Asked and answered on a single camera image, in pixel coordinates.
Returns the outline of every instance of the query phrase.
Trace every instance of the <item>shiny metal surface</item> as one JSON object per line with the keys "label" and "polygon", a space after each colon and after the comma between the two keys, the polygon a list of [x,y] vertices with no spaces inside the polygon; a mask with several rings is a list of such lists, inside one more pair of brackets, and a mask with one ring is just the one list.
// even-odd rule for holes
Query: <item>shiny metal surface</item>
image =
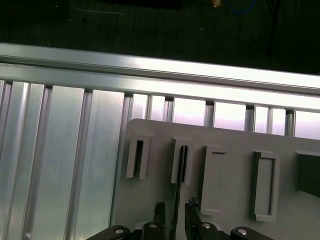
{"label": "shiny metal surface", "polygon": [[0,239],[8,238],[15,178],[19,161],[30,84],[14,82],[0,156]]}
{"label": "shiny metal surface", "polygon": [[147,119],[156,121],[164,120],[165,100],[164,96],[149,97]]}
{"label": "shiny metal surface", "polygon": [[175,98],[173,101],[172,122],[203,126],[205,123],[206,102]]}
{"label": "shiny metal surface", "polygon": [[244,230],[244,229],[238,229],[238,234],[241,234],[241,235],[247,235],[248,234],[248,232],[246,231],[246,230]]}
{"label": "shiny metal surface", "polygon": [[205,120],[204,125],[206,127],[212,127],[214,125],[214,114],[215,108],[214,105],[205,105]]}
{"label": "shiny metal surface", "polygon": [[246,105],[215,102],[213,126],[220,129],[245,129]]}
{"label": "shiny metal surface", "polygon": [[284,136],[286,134],[286,110],[256,106],[254,108],[253,131]]}
{"label": "shiny metal surface", "polygon": [[0,43],[0,62],[320,93],[317,75],[39,46]]}
{"label": "shiny metal surface", "polygon": [[26,220],[27,200],[30,194],[30,179],[36,151],[44,91],[45,86],[40,84],[32,84],[30,87],[19,150],[19,163],[16,169],[11,218],[7,234],[8,240],[17,240],[25,234],[24,223]]}
{"label": "shiny metal surface", "polygon": [[0,66],[0,79],[49,86],[58,85],[117,92],[129,91],[170,97],[184,96],[189,99],[221,100],[249,105],[320,111],[320,98],[315,96],[136,76],[10,65]]}
{"label": "shiny metal surface", "polygon": [[109,225],[123,102],[121,92],[92,93],[74,239]]}
{"label": "shiny metal surface", "polygon": [[0,150],[3,147],[12,85],[0,81]]}
{"label": "shiny metal surface", "polygon": [[149,97],[143,94],[134,94],[130,106],[131,119],[146,119]]}
{"label": "shiny metal surface", "polygon": [[269,108],[256,106],[254,108],[253,131],[255,133],[267,134],[269,124]]}
{"label": "shiny metal surface", "polygon": [[269,110],[269,134],[282,135],[286,132],[286,110],[271,108]]}
{"label": "shiny metal surface", "polygon": [[64,239],[83,97],[84,90],[80,88],[52,89],[31,232],[33,240]]}
{"label": "shiny metal surface", "polygon": [[209,223],[204,223],[204,224],[202,224],[202,227],[205,228],[205,229],[211,228],[211,226],[210,226]]}
{"label": "shiny metal surface", "polygon": [[294,126],[295,137],[320,140],[320,113],[296,111]]}

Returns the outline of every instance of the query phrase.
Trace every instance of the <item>metal slot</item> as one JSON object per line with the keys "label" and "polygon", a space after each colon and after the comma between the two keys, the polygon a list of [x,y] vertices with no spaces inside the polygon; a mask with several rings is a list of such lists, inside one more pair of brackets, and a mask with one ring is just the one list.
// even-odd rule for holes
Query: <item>metal slot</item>
{"label": "metal slot", "polygon": [[133,94],[132,104],[129,110],[130,120],[147,119],[148,101],[148,95]]}
{"label": "metal slot", "polygon": [[147,119],[155,121],[164,120],[165,97],[150,96],[148,102]]}
{"label": "metal slot", "polygon": [[32,236],[35,211],[37,206],[37,195],[39,189],[39,179],[42,167],[42,156],[44,151],[44,140],[47,132],[49,111],[51,105],[52,89],[44,88],[42,103],[40,108],[39,123],[36,134],[33,163],[31,168],[31,176],[29,182],[29,191],[25,207],[25,215],[23,220],[23,236],[30,238]]}
{"label": "metal slot", "polygon": [[47,236],[65,237],[84,92],[80,88],[52,88],[34,211],[33,240],[43,240]]}
{"label": "metal slot", "polygon": [[256,106],[254,108],[253,131],[284,136],[286,133],[286,110]]}
{"label": "metal slot", "polygon": [[85,92],[83,95],[82,111],[79,124],[79,134],[77,139],[74,171],[72,177],[70,202],[67,214],[67,221],[65,227],[65,240],[73,240],[76,238],[76,225],[77,220],[81,221],[83,218],[78,216],[80,192],[81,192],[81,179],[84,169],[85,149],[87,143],[88,125],[90,106],[92,102],[92,93]]}
{"label": "metal slot", "polygon": [[213,127],[243,131],[245,122],[246,105],[215,102]]}
{"label": "metal slot", "polygon": [[204,125],[206,127],[211,127],[214,125],[214,114],[215,108],[213,102],[206,103],[205,105],[205,119]]}
{"label": "metal slot", "polygon": [[[132,98],[130,96],[124,95],[123,99],[123,107],[121,111],[121,121],[120,121],[120,131],[119,131],[119,141],[117,147],[117,157],[115,164],[115,174],[114,174],[114,182],[113,182],[113,193],[112,193],[112,203],[117,201],[117,191],[119,189],[121,171],[122,171],[122,161],[124,157],[124,148],[125,148],[125,135],[127,130],[128,122],[130,121],[130,106]],[[115,222],[116,217],[116,209],[111,207],[110,210],[110,221],[109,224],[112,225]]]}
{"label": "metal slot", "polygon": [[255,119],[255,107],[246,106],[245,107],[245,121],[244,130],[247,132],[253,132],[254,130],[254,119]]}
{"label": "metal slot", "polygon": [[271,108],[269,110],[269,130],[270,134],[284,136],[286,133],[286,110]]}
{"label": "metal slot", "polygon": [[294,112],[287,110],[285,112],[285,135],[293,137],[294,132],[295,132]]}
{"label": "metal slot", "polygon": [[24,225],[29,213],[28,196],[32,196],[31,175],[34,157],[36,153],[36,142],[38,135],[41,135],[40,124],[42,121],[43,101],[46,88],[43,85],[32,84],[27,101],[24,127],[19,148],[18,165],[16,168],[15,186],[12,198],[11,216],[8,228],[7,239],[16,240],[26,236]]}
{"label": "metal slot", "polygon": [[320,140],[320,113],[295,111],[294,136]]}
{"label": "metal slot", "polygon": [[2,151],[12,86],[0,81],[0,152]]}
{"label": "metal slot", "polygon": [[8,238],[29,94],[29,83],[13,83],[0,156],[0,239]]}
{"label": "metal slot", "polygon": [[163,121],[171,123],[174,113],[174,100],[173,98],[165,98],[164,101],[164,113],[163,113]]}
{"label": "metal slot", "polygon": [[205,124],[205,112],[205,101],[175,98],[173,102],[172,122],[203,126]]}
{"label": "metal slot", "polygon": [[83,161],[75,180],[79,190],[72,222],[76,224],[75,232],[70,232],[75,239],[88,238],[109,225],[124,102],[121,92],[93,90],[91,96],[84,109],[83,132],[86,133],[78,140],[79,143],[82,139],[85,144],[79,147],[82,149],[79,157],[82,155]]}

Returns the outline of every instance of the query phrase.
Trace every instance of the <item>gray plastic part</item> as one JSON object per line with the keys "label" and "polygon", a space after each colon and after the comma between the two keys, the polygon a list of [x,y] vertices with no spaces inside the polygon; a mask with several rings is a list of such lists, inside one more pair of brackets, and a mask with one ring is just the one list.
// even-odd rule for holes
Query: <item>gray plastic part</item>
{"label": "gray plastic part", "polygon": [[261,222],[277,217],[280,159],[273,152],[255,150],[252,167],[251,216]]}
{"label": "gray plastic part", "polygon": [[[126,178],[131,136],[145,133],[153,133],[149,145],[146,178],[144,181],[137,177]],[[176,185],[171,183],[175,152],[173,136],[192,139],[193,146],[190,185],[181,186],[176,240],[186,239],[184,204],[190,197],[198,198],[202,210],[217,210],[213,215],[201,215],[201,219],[204,222],[219,224],[226,233],[235,227],[246,226],[275,240],[318,239],[320,197],[298,191],[296,150],[318,152],[319,140],[143,119],[130,121],[126,128],[121,175],[114,191],[112,224],[128,226],[132,230],[137,223],[151,221],[157,202],[166,203],[166,222],[171,223],[176,192]],[[208,146],[220,146],[225,153],[213,153],[210,158],[206,157]],[[257,150],[272,153],[277,156],[276,162],[281,161],[277,181],[279,185],[276,219],[273,222],[257,221],[250,215],[253,161],[254,152]],[[213,174],[216,163],[213,161],[214,164],[210,165],[210,160],[217,160],[218,157],[221,157],[223,163],[222,166],[216,165],[217,168],[221,168],[221,187],[211,184],[211,181],[216,179]],[[262,186],[269,186],[270,162],[262,160],[260,164],[262,168],[268,167],[262,172],[267,175],[266,182],[262,181]],[[259,174],[260,177],[258,183],[264,179],[263,175]],[[210,187],[204,187],[205,179]],[[215,205],[214,197],[219,190],[219,205]],[[270,201],[268,196],[270,195],[260,195],[261,206],[258,206],[257,214],[266,214],[265,203]]]}
{"label": "gray plastic part", "polygon": [[140,180],[146,179],[150,138],[151,136],[148,134],[133,134],[131,136],[128,164],[126,169],[127,178],[134,177],[135,169],[137,167],[136,165],[138,164],[138,162],[136,162],[138,151],[137,146],[138,142],[142,142],[139,178]]}
{"label": "gray plastic part", "polygon": [[178,179],[179,159],[182,146],[187,146],[186,166],[183,183],[190,185],[191,171],[192,171],[192,158],[194,155],[194,146],[192,138],[173,136],[174,139],[174,154],[173,154],[173,167],[171,183],[176,184]]}
{"label": "gray plastic part", "polygon": [[200,212],[217,216],[221,213],[222,174],[226,150],[221,146],[207,146]]}
{"label": "gray plastic part", "polygon": [[298,189],[320,198],[320,152],[296,150]]}

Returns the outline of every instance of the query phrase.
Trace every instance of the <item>metal frame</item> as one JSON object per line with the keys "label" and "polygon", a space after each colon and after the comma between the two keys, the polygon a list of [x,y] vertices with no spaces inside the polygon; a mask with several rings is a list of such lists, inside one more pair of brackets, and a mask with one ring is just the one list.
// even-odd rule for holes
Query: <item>metal frame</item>
{"label": "metal frame", "polygon": [[319,95],[319,76],[0,43],[0,239],[113,223],[132,119],[320,139]]}
{"label": "metal frame", "polygon": [[317,75],[150,57],[0,43],[0,62],[320,95]]}

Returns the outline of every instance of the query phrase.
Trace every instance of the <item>rectangular slot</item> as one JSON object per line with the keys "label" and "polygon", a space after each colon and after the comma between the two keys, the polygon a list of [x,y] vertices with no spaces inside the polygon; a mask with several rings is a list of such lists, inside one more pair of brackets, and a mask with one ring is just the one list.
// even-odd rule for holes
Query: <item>rectangular slot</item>
{"label": "rectangular slot", "polygon": [[254,151],[250,215],[261,222],[274,222],[277,215],[280,160],[269,151]]}
{"label": "rectangular slot", "polygon": [[255,197],[255,211],[259,215],[271,214],[273,165],[273,159],[266,158],[259,161]]}
{"label": "rectangular slot", "polygon": [[148,103],[147,119],[155,121],[164,120],[165,97],[164,96],[150,96]]}
{"label": "rectangular slot", "polygon": [[148,95],[143,94],[133,94],[129,119],[147,119],[148,111]]}
{"label": "rectangular slot", "polygon": [[254,108],[253,131],[255,133],[268,133],[269,108],[265,106],[256,106]]}
{"label": "rectangular slot", "polygon": [[166,97],[164,100],[164,110],[163,110],[163,122],[172,122],[174,112],[174,99]]}
{"label": "rectangular slot", "polygon": [[225,153],[221,146],[206,147],[200,208],[203,215],[217,216],[221,212]]}
{"label": "rectangular slot", "polygon": [[175,98],[173,102],[172,122],[204,126],[206,102],[201,100]]}
{"label": "rectangular slot", "polygon": [[271,108],[269,110],[269,134],[284,136],[286,133],[286,110]]}
{"label": "rectangular slot", "polygon": [[190,185],[191,181],[191,172],[192,172],[192,161],[193,161],[193,154],[194,154],[194,147],[191,138],[183,138],[174,136],[174,153],[173,153],[173,167],[172,167],[172,176],[171,176],[171,183],[176,184],[178,181],[178,174],[179,174],[179,165],[180,165],[180,158],[181,158],[181,149],[185,147],[186,149],[186,160],[184,164],[184,171],[183,171],[183,183],[185,185]]}
{"label": "rectangular slot", "polygon": [[294,137],[320,140],[320,113],[295,111]]}
{"label": "rectangular slot", "polygon": [[215,102],[213,127],[219,129],[245,130],[246,105]]}
{"label": "rectangular slot", "polygon": [[244,130],[253,132],[254,130],[255,107],[251,105],[245,106]]}
{"label": "rectangular slot", "polygon": [[147,175],[150,135],[133,135],[130,140],[126,177],[131,179],[139,174],[140,180]]}

